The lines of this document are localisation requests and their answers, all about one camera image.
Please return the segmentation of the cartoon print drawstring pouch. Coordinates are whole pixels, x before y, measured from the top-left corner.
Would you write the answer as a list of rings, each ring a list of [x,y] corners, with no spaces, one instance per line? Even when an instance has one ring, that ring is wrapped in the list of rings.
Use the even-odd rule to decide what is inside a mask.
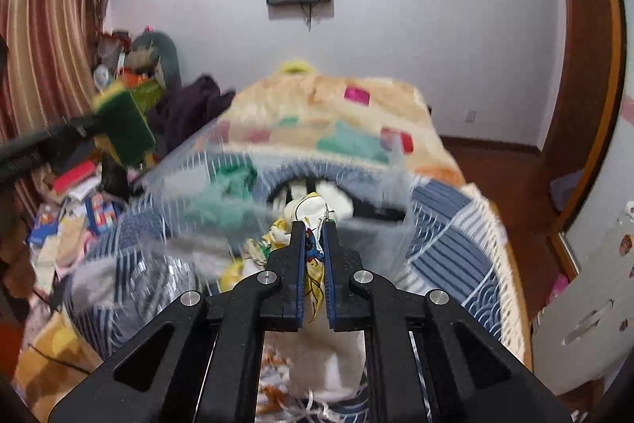
[[[294,398],[339,403],[357,395],[365,366],[363,334],[337,333],[326,313],[323,225],[333,221],[321,197],[310,194],[289,203],[259,241],[246,241],[244,270],[267,266],[271,254],[290,243],[291,226],[305,226],[305,285],[302,327],[295,333],[265,335],[260,369],[259,411],[288,407]]]

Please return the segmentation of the yellow green sponge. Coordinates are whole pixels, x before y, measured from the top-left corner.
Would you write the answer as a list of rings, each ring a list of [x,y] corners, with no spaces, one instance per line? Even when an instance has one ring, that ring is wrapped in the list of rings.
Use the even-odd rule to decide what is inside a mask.
[[[146,154],[156,147],[153,132],[131,91],[121,82],[113,82],[94,99],[94,113],[105,135],[125,167],[139,167]]]

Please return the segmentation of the green knitted cloth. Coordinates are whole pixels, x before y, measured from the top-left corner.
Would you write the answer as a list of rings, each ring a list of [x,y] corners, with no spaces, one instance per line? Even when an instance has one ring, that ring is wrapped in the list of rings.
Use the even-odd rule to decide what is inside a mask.
[[[210,183],[184,202],[178,222],[227,233],[261,226],[269,214],[252,195],[256,179],[250,164],[219,167]]]

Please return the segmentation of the black cream canvas bag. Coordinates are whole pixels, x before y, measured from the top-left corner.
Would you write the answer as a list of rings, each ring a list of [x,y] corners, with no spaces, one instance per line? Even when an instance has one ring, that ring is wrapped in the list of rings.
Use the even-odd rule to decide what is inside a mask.
[[[323,199],[335,220],[362,219],[401,223],[405,220],[406,209],[400,206],[389,206],[385,202],[374,202],[361,199],[349,190],[343,189],[336,182],[324,177],[296,177],[285,180],[267,196],[267,203],[282,209],[289,203],[300,201],[310,194]]]

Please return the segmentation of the red flat box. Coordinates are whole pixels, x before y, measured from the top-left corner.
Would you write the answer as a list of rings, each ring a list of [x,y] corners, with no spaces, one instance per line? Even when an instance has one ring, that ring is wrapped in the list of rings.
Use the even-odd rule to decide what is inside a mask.
[[[97,164],[92,162],[92,160],[81,162],[76,167],[56,177],[53,182],[52,190],[56,194],[65,194],[85,180],[94,177],[97,171]]]

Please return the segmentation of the blue white patterned tablecloth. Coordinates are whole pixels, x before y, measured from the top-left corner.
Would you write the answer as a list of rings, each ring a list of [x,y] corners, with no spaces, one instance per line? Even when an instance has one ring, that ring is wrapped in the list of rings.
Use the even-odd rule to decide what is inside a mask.
[[[519,422],[505,235],[472,186],[198,152],[72,275],[102,358],[55,422]]]

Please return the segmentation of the clear plastic storage box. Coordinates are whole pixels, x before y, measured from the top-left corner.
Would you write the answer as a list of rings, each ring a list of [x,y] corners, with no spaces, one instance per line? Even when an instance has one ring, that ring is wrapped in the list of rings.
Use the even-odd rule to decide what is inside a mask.
[[[260,244],[289,203],[322,197],[343,246],[392,278],[414,237],[412,176],[401,134],[347,124],[210,123],[140,180],[176,232]]]

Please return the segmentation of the dark purple clothes pile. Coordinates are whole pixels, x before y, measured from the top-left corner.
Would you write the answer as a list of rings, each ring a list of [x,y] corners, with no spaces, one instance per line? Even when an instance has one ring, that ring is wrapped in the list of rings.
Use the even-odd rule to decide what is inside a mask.
[[[215,120],[231,106],[237,93],[222,91],[211,75],[169,90],[147,113],[148,126],[157,138],[157,152],[166,156],[192,134]]]

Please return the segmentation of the grey plush toy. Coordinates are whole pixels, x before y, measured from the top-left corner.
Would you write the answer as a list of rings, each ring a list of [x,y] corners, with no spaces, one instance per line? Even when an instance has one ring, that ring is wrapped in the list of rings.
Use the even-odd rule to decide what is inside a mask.
[[[134,73],[155,75],[168,91],[181,87],[181,70],[172,38],[161,31],[145,31],[131,43],[125,67]]]

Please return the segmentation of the striped red beige curtain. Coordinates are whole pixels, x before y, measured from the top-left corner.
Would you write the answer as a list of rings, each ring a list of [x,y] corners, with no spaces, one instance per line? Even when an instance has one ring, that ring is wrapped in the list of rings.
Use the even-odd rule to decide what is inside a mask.
[[[1,136],[11,140],[89,111],[107,0],[1,0],[8,68]]]

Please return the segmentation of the beige patchwork fleece blanket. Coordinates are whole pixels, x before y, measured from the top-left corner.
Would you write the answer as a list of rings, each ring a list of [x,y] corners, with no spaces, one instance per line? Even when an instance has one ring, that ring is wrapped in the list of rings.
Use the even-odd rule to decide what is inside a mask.
[[[386,163],[453,187],[465,184],[420,91],[388,77],[277,72],[233,99],[218,119],[233,141]]]

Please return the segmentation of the white sticker suitcase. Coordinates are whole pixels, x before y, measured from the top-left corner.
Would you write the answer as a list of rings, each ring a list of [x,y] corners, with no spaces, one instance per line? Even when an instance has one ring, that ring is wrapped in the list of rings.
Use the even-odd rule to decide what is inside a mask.
[[[533,369],[556,395],[608,373],[633,348],[633,204],[539,317]]]

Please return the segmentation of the yellow chair back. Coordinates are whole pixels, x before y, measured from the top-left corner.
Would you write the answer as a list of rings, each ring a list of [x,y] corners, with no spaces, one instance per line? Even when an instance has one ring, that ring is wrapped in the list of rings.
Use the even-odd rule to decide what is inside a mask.
[[[277,73],[284,75],[306,75],[315,74],[316,69],[306,60],[296,58],[282,62]]]

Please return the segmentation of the brown wooden door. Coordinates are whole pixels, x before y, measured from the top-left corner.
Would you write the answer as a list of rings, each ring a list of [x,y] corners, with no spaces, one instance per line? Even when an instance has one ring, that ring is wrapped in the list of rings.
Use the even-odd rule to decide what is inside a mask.
[[[565,0],[561,82],[545,145],[554,179],[578,173],[550,232],[564,233],[580,213],[603,165],[623,88],[623,0]]]

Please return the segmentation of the white wall socket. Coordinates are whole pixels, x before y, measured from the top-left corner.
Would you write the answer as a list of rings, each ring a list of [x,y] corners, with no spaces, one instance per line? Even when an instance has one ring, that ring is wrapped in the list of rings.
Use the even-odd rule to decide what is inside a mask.
[[[466,115],[465,115],[465,121],[466,121],[467,123],[472,123],[472,122],[474,122],[474,121],[476,120],[476,114],[477,114],[477,112],[476,112],[476,111],[472,111],[472,109],[469,109],[469,110],[466,112]]]

